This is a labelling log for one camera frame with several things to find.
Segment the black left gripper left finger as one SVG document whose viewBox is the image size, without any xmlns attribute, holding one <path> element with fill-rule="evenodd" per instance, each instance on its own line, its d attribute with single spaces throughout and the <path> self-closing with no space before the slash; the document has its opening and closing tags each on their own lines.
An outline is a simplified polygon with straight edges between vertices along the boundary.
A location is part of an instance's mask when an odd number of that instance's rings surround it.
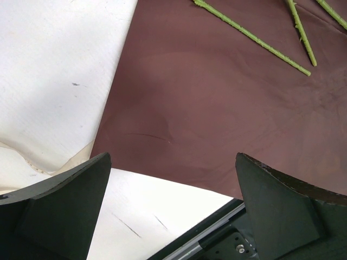
<svg viewBox="0 0 347 260">
<path fill-rule="evenodd" d="M 86 259 L 110 172 L 102 153 L 1 195 L 1 259 Z"/>
</svg>

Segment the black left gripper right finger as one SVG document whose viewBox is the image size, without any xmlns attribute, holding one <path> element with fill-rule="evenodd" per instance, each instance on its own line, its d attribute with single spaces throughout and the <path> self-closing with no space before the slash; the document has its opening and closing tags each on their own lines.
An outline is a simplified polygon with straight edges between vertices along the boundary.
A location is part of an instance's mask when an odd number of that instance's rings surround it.
<svg viewBox="0 0 347 260">
<path fill-rule="evenodd" d="M 346 259 L 346 196 L 244 154 L 236 173 L 260 259 Z"/>
</svg>

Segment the cream printed ribbon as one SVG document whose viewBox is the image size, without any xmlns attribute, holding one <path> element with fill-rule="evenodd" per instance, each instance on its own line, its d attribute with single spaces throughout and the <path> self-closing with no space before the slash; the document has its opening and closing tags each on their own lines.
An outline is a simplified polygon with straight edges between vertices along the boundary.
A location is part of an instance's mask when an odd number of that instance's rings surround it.
<svg viewBox="0 0 347 260">
<path fill-rule="evenodd" d="M 94 145 L 94 140 L 88 143 L 83 149 L 81 149 L 77 154 L 75 154 L 73 157 L 71 157 L 64 165 L 62 165 L 60 168 L 54 171 L 45 170 L 42 167 L 39 167 L 39 165 L 35 162 L 30 161 L 28 158 L 24 156 L 24 153 L 20 152 L 19 150 L 9 146 L 6 143 L 1 142 L 1 148 L 6 148 L 15 151 L 18 153 L 25 162 L 36 172 L 40 174 L 45 174 L 48 176 L 55 176 L 57 174 L 60 174 L 62 172 L 68 171 L 84 162 L 90 159 L 92 148 Z"/>
</svg>

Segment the red wrapping paper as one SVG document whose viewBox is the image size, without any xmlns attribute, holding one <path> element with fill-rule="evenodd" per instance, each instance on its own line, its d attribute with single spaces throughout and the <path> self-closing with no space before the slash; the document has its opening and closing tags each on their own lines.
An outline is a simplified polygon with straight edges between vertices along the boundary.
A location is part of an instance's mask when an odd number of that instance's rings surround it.
<svg viewBox="0 0 347 260">
<path fill-rule="evenodd" d="M 210 5 L 306 76 L 192 1 L 138 1 L 92 155 L 114 168 L 241 197 L 239 152 L 346 194 L 346 30 L 315 1 Z"/>
</svg>

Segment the pale pink flower stem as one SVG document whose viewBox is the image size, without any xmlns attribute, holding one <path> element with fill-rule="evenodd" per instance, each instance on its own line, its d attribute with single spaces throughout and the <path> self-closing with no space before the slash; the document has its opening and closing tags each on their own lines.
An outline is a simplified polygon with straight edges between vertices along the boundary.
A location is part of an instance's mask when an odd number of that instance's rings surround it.
<svg viewBox="0 0 347 260">
<path fill-rule="evenodd" d="M 283 60 L 284 62 L 288 63 L 289 65 L 291 65 L 292 67 L 294 67 L 295 69 L 297 69 L 298 71 L 300 71 L 301 73 L 305 74 L 306 76 L 310 76 L 311 72 L 308 71 L 307 69 L 305 69 L 304 67 L 302 67 L 301 65 L 297 64 L 295 61 L 293 61 L 292 59 L 290 59 L 289 57 L 285 56 L 283 53 L 281 53 L 280 51 L 274 49 L 273 47 L 271 47 L 269 44 L 267 44 L 266 42 L 264 42 L 263 40 L 261 40 L 260 38 L 258 38 L 257 36 L 255 36 L 254 34 L 252 34 L 250 31 L 248 31 L 247 29 L 245 29 L 244 27 L 240 26 L 238 23 L 236 23 L 235 21 L 231 20 L 229 17 L 227 17 L 226 15 L 222 14 L 221 12 L 219 12 L 218 10 L 216 10 L 214 7 L 212 7 L 211 5 L 209 5 L 208 3 L 206 3 L 205 1 L 201 1 L 201 0 L 193 0 L 194 4 L 196 4 L 198 7 L 201 7 L 203 9 L 205 9 L 206 11 L 208 11 L 209 13 L 213 14 L 214 16 L 218 17 L 220 20 L 222 20 L 223 22 L 229 24 L 231 27 L 235 28 L 236 30 L 238 30 L 239 32 L 241 32 L 242 34 L 244 34 L 246 37 L 250 38 L 252 41 L 254 41 L 256 44 L 260 45 L 261 47 L 263 47 L 264 49 L 266 49 L 267 51 L 269 51 L 270 53 L 272 53 L 273 55 L 275 55 L 276 57 L 278 57 L 279 59 Z"/>
</svg>

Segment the small pink bud stem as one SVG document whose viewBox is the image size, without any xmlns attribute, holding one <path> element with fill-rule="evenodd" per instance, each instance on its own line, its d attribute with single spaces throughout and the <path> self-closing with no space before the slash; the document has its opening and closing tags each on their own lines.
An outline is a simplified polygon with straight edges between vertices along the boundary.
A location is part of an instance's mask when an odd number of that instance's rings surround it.
<svg viewBox="0 0 347 260">
<path fill-rule="evenodd" d="M 287 0 L 286 2 L 288 4 L 288 7 L 289 7 L 291 13 L 292 13 L 292 16 L 293 16 L 293 19 L 295 22 L 295 28 L 299 31 L 300 41 L 302 41 L 304 44 L 304 47 L 305 47 L 307 54 L 309 56 L 309 59 L 311 61 L 311 64 L 314 67 L 316 67 L 317 66 L 317 60 L 316 60 L 315 55 L 313 53 L 312 47 L 311 47 L 309 39 L 306 35 L 305 29 L 303 27 L 303 24 L 301 22 L 299 14 L 296 10 L 296 7 L 295 7 L 296 3 L 294 2 L 294 0 Z"/>
</svg>

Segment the large peach rose stem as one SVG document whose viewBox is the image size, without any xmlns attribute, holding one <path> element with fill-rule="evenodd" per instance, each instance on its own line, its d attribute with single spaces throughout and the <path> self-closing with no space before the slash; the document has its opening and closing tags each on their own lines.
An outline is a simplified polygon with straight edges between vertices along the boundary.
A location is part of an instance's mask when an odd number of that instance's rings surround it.
<svg viewBox="0 0 347 260">
<path fill-rule="evenodd" d="M 345 30 L 347 29 L 346 20 L 342 18 L 325 0 L 316 0 L 316 2 L 341 25 Z"/>
</svg>

